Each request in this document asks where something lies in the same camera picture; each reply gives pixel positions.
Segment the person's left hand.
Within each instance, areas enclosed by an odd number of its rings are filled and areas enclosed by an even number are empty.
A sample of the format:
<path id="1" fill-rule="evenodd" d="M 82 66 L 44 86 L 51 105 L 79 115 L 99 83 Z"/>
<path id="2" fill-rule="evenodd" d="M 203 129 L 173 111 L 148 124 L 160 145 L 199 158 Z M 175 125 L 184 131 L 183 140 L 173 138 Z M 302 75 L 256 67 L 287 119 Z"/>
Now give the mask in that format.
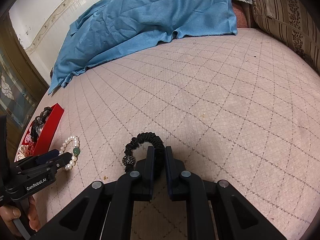
<path id="1" fill-rule="evenodd" d="M 20 218 L 21 212 L 17 207 L 14 206 L 2 206 L 1 207 L 1 218 L 5 222 L 8 229 L 13 233 L 13 235 L 21 237 L 22 235 L 16 228 L 13 220 Z M 29 197 L 29 209 L 27 212 L 29 219 L 29 226 L 31 229 L 38 232 L 41 228 L 41 223 L 39 216 L 37 214 L 36 202 L 33 196 Z"/>

